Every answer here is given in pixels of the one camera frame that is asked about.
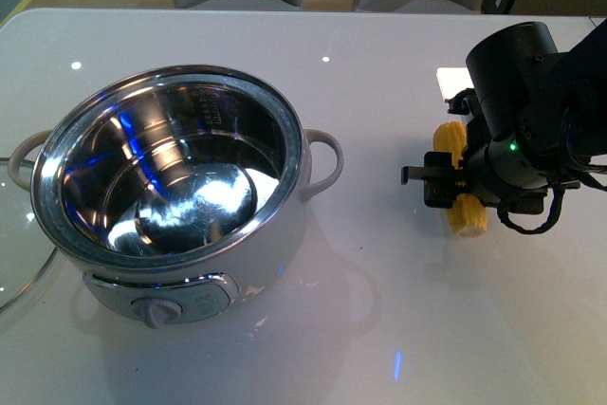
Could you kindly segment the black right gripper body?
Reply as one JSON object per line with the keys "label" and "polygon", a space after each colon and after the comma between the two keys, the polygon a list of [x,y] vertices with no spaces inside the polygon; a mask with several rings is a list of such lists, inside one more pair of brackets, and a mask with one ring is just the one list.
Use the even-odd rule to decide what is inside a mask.
{"label": "black right gripper body", "polygon": [[522,140],[508,129],[494,137],[477,93],[466,88],[447,99],[448,112],[464,117],[467,133],[460,169],[451,165],[451,154],[432,150],[424,155],[424,166],[451,169],[446,181],[424,182],[424,203],[431,208],[449,209],[455,202],[456,183],[463,181],[469,193],[485,208],[501,215],[539,215],[544,211],[545,172],[526,153]]}

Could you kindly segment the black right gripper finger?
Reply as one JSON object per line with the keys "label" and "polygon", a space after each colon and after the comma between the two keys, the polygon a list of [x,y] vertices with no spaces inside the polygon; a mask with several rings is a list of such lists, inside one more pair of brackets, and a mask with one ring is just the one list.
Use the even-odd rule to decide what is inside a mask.
{"label": "black right gripper finger", "polygon": [[401,183],[407,184],[411,180],[446,181],[451,177],[451,169],[434,166],[404,166],[401,169]]}

